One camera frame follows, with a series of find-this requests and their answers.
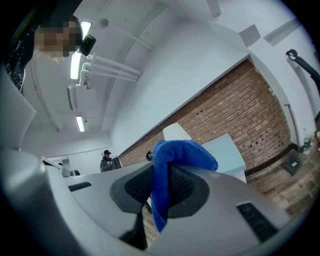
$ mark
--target ceiling light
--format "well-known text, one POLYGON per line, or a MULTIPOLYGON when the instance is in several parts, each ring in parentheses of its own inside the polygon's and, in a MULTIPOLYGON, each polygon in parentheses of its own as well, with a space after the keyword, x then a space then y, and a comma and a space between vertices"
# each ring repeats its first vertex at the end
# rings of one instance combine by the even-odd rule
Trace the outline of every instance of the ceiling light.
MULTIPOLYGON (((85 36, 88 34, 88 31, 91 27, 91 23, 87 21, 81 22, 81 28, 83 32, 82 39, 85 38, 85 36)), ((81 59, 81 53, 75 52, 71 56, 71 66, 70 66, 70 78, 77 80, 79 77, 79 64, 81 59)))
POLYGON ((84 128, 84 123, 82 122, 82 116, 81 115, 77 115, 75 117, 75 119, 76 119, 76 122, 78 124, 80 132, 83 133, 85 131, 85 128, 84 128))

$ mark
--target pipe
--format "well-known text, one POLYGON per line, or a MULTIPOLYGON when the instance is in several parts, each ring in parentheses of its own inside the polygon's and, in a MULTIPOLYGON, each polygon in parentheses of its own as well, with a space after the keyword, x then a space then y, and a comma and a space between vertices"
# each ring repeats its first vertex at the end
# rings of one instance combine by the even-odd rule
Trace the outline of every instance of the pipe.
POLYGON ((116 73, 116 74, 120 74, 120 75, 123 75, 125 77, 129 77, 129 78, 132 78, 132 79, 137 79, 138 80, 138 77, 133 75, 133 74, 130 74, 130 73, 127 73, 127 72, 123 72, 119 69, 115 69, 115 68, 111 68, 111 67, 106 67, 106 66, 102 66, 102 65, 99 65, 99 64, 94 64, 94 65, 91 65, 89 62, 85 62, 83 63, 82 65, 82 69, 81 70, 85 70, 85 71, 92 71, 90 69, 86 69, 86 67, 95 67, 97 69, 101 69, 101 70, 105 70, 105 71, 110 71, 110 72, 113 72, 113 73, 116 73))
POLYGON ((127 77, 123 77, 123 76, 119 76, 119 75, 113 75, 113 74, 107 74, 107 73, 101 73, 101 72, 95 72, 95 71, 88 71, 88 70, 81 70, 80 77, 81 77, 82 73, 93 74, 93 75, 98 75, 98 76, 103 76, 103 77, 110 77, 110 78, 119 78, 119 79, 122 79, 122 80, 131 81, 131 82, 137 82, 138 81, 138 80, 135 80, 135 79, 131 79, 131 78, 127 78, 127 77))
POLYGON ((40 86, 39 86, 39 81, 38 81, 38 74, 37 74, 37 68, 36 68, 36 61, 35 59, 33 58, 31 61, 30 61, 30 64, 29 64, 29 72, 30 72, 30 76, 31 76, 31 80, 32 80, 32 84, 33 84, 33 88, 34 88, 34 91, 35 91, 35 94, 43 108, 43 111, 44 113, 46 114, 46 116, 48 117, 48 119, 51 120, 51 124, 52 126, 55 128, 55 130, 59 133, 60 132, 60 129, 59 127, 57 126, 55 120, 53 120, 50 112, 49 112, 49 109, 46 105, 46 102, 44 100, 44 97, 43 97, 43 94, 42 94, 42 91, 40 89, 40 86))
MULTIPOLYGON (((98 150, 105 150, 105 149, 110 149, 110 147, 101 147, 101 148, 97 148, 97 149, 91 149, 91 150, 86 150, 86 151, 81 151, 81 152, 77 152, 77 153, 71 153, 71 154, 67 154, 68 156, 71 155, 76 155, 76 154, 80 154, 80 153, 87 153, 87 152, 92 152, 92 151, 98 151, 98 150)), ((55 156, 47 156, 46 158, 58 158, 58 157, 64 157, 66 156, 65 154, 61 154, 61 155, 55 155, 55 156)))
POLYGON ((132 34, 128 33, 127 31, 122 30, 121 28, 118 28, 117 26, 112 26, 109 24, 108 26, 109 28, 112 28, 116 31, 118 31, 119 33, 122 33, 124 35, 126 35, 127 37, 137 41, 138 43, 142 44, 143 46, 147 47, 150 51, 153 51, 154 49, 149 46, 148 44, 146 44, 145 42, 141 41, 140 39, 136 38, 135 36, 133 36, 132 34))
POLYGON ((290 115, 291 115, 291 118, 292 118, 292 121, 293 121, 294 132, 295 132, 295 137, 296 137, 296 144, 298 146, 298 157, 299 157, 299 154, 300 154, 300 141, 299 141, 299 135, 298 135, 298 129, 297 129, 296 120, 295 120, 294 114, 292 113, 292 110, 290 108, 291 105, 290 104, 284 104, 284 105, 289 108, 289 112, 290 112, 290 115))
POLYGON ((132 68, 132 67, 130 67, 130 66, 124 65, 124 64, 122 64, 122 63, 116 62, 116 61, 111 60, 111 59, 102 58, 102 57, 99 57, 99 56, 96 56, 96 55, 92 55, 92 54, 89 54, 89 55, 87 56, 87 59, 88 59, 88 60, 92 60, 92 62, 94 62, 94 60, 97 60, 97 61, 101 61, 101 62, 104 62, 104 63, 108 63, 108 64, 110 64, 110 65, 113 65, 113 66, 122 68, 122 69, 124 69, 124 70, 128 70, 128 71, 130 71, 130 72, 132 72, 132 73, 135 73, 135 74, 137 74, 137 75, 139 75, 139 76, 142 74, 142 72, 139 71, 139 70, 136 70, 136 69, 134 69, 134 68, 132 68))
POLYGON ((106 66, 101 66, 99 64, 94 64, 93 65, 95 68, 97 69, 101 69, 101 70, 105 70, 105 71, 110 71, 110 72, 113 72, 113 73, 117 73, 117 74, 120 74, 120 75, 123 75, 125 77, 129 77, 129 78, 132 78, 132 79, 137 79, 138 80, 138 77, 133 75, 133 74, 130 74, 130 73, 127 73, 127 72, 123 72, 119 69, 115 69, 115 68, 111 68, 111 67, 106 67, 106 66))

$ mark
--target black jacket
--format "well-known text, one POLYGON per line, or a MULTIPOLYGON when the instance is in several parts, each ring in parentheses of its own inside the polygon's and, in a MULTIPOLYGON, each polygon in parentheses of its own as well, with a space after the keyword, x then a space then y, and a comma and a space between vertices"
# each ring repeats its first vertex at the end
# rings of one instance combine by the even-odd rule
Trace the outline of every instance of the black jacket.
POLYGON ((21 93, 23 92, 25 68, 34 54, 34 44, 35 32, 29 31, 14 45, 14 50, 4 60, 8 76, 21 93))
POLYGON ((103 157, 100 162, 100 172, 107 172, 112 170, 112 158, 103 157))

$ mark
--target white wall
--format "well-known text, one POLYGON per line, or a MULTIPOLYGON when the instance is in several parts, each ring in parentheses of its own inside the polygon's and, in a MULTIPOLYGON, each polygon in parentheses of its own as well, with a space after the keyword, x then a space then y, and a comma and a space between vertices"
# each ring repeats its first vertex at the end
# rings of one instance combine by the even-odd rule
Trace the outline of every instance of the white wall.
POLYGON ((299 77, 310 100, 313 116, 316 117, 320 111, 320 97, 317 86, 311 79, 310 75, 298 64, 289 60, 288 56, 286 55, 288 50, 295 49, 298 52, 298 56, 303 58, 311 67, 320 73, 320 65, 314 55, 316 49, 312 44, 312 39, 301 25, 285 39, 275 45, 274 48, 278 52, 279 56, 288 60, 288 63, 292 66, 293 70, 299 77))
POLYGON ((62 160, 61 162, 62 162, 64 168, 67 168, 68 170, 72 170, 70 167, 69 159, 62 160))
POLYGON ((119 112, 110 132, 115 153, 122 153, 247 55, 217 39, 209 27, 176 26, 148 57, 119 112))
POLYGON ((181 9, 184 11, 186 16, 194 22, 205 23, 210 21, 214 15, 219 15, 219 6, 215 6, 214 13, 212 13, 207 0, 176 0, 180 5, 181 9))
POLYGON ((23 151, 46 158, 66 156, 97 149, 112 152, 109 134, 106 133, 61 133, 56 131, 34 132, 28 130, 23 138, 23 151))
POLYGON ((262 37, 295 18, 280 0, 222 0, 219 5, 222 14, 255 24, 262 37))
POLYGON ((290 104, 296 121, 299 145, 303 145, 304 129, 316 130, 311 104, 304 87, 290 65, 263 38, 249 47, 253 64, 259 69, 277 95, 289 124, 291 141, 297 143, 292 118, 284 104, 290 104))

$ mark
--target person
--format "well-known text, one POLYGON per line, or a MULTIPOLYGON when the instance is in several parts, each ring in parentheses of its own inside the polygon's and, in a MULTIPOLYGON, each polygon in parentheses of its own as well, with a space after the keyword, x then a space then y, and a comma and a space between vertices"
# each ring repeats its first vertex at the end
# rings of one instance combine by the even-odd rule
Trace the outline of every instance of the person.
POLYGON ((4 59, 6 72, 23 94, 25 68, 34 53, 43 53, 49 58, 68 57, 80 47, 82 37, 79 20, 73 15, 69 21, 45 21, 35 31, 31 29, 15 40, 13 50, 4 59))
POLYGON ((109 150, 105 150, 103 152, 103 158, 100 162, 100 171, 107 172, 112 170, 112 158, 110 157, 111 152, 109 150))

